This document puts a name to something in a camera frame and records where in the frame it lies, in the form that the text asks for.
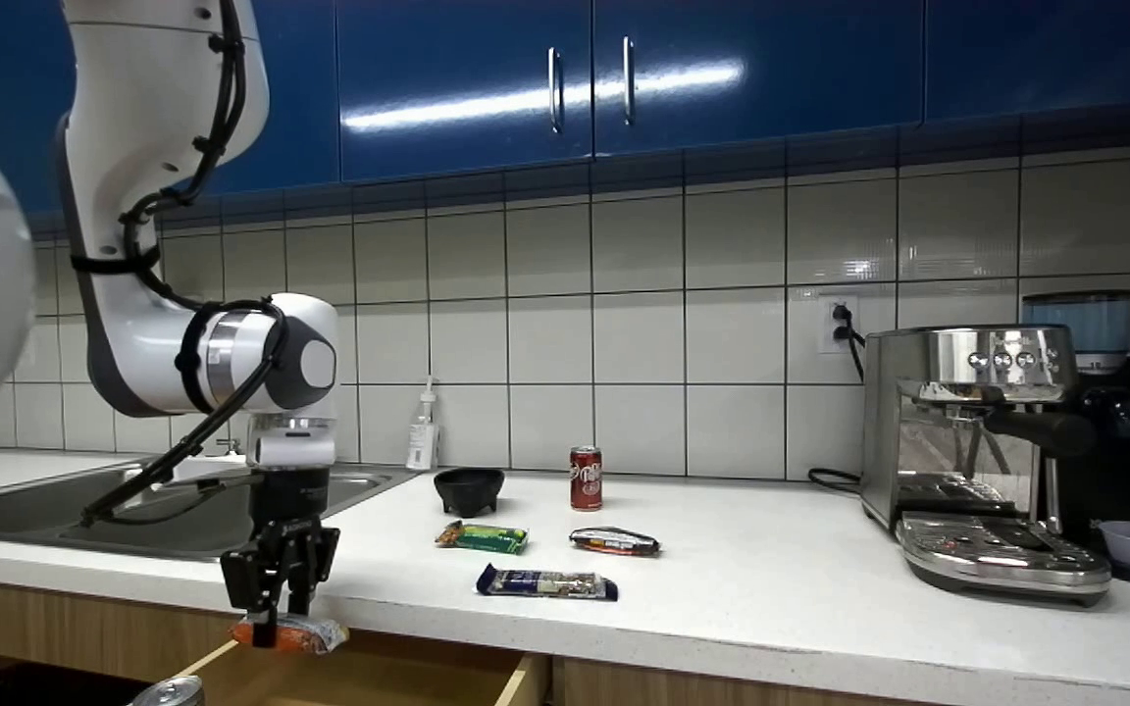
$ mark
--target coffee grinder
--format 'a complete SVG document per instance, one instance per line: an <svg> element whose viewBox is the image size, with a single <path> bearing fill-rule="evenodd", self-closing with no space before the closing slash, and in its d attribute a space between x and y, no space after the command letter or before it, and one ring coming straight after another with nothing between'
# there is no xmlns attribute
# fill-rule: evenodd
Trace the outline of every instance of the coffee grinder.
<svg viewBox="0 0 1130 706"><path fill-rule="evenodd" d="M1094 544L1090 521L1130 516L1130 289L1030 295L1030 325L1069 325L1076 387L1062 412L1094 426L1094 447L1061 457L1055 495L1062 538Z"/></svg>

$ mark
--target spray bottle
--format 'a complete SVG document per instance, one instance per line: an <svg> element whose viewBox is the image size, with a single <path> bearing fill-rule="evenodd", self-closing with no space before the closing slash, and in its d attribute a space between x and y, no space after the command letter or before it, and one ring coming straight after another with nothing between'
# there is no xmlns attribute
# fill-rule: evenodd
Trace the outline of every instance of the spray bottle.
<svg viewBox="0 0 1130 706"><path fill-rule="evenodd" d="M439 442L435 375L423 375L423 387L415 396L414 432L410 432L410 470L431 470L435 468L435 442Z"/></svg>

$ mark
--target cabinet door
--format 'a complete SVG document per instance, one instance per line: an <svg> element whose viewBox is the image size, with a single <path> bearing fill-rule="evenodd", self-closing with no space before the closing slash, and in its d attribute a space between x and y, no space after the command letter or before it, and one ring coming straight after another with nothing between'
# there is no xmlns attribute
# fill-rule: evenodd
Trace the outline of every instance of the cabinet door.
<svg viewBox="0 0 1130 706"><path fill-rule="evenodd" d="M344 181L572 159L592 147L585 0L339 9Z"/></svg>
<svg viewBox="0 0 1130 706"><path fill-rule="evenodd" d="M929 0L929 117L1130 107L1130 0Z"/></svg>
<svg viewBox="0 0 1130 706"><path fill-rule="evenodd" d="M596 0L596 147L924 117L924 0Z"/></svg>
<svg viewBox="0 0 1130 706"><path fill-rule="evenodd" d="M261 140L216 174L221 191L339 181L334 5L255 0L270 112Z"/></svg>
<svg viewBox="0 0 1130 706"><path fill-rule="evenodd" d="M0 174L28 217L58 217L54 130L70 93L62 9L0 0Z"/></svg>

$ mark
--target cabinet handle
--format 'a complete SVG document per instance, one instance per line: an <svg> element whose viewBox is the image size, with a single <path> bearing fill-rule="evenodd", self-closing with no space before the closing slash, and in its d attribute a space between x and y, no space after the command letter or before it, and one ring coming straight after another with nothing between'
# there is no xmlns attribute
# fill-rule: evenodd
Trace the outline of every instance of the cabinet handle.
<svg viewBox="0 0 1130 706"><path fill-rule="evenodd" d="M550 130L563 133L564 124L564 85L563 85L563 52L550 47Z"/></svg>
<svg viewBox="0 0 1130 706"><path fill-rule="evenodd" d="M620 40L620 112L626 112L626 124L635 124L635 98L640 98L640 85L635 85L635 76L640 76L640 55L635 55L635 40Z"/></svg>

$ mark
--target white tile wall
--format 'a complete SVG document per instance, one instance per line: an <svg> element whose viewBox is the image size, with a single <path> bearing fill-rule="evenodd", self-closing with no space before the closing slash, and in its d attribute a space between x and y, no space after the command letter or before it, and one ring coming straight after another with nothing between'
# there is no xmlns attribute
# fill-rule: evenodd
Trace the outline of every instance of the white tile wall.
<svg viewBox="0 0 1130 706"><path fill-rule="evenodd" d="M564 470L572 442L602 442L631 473L803 479L862 464L827 310L877 333L1130 289L1130 147L176 230L167 274L197 296L339 303L351 464L406 464L435 371L444 464ZM199 415L126 418L96 396L80 315L68 248L41 243L0 447L182 440Z"/></svg>

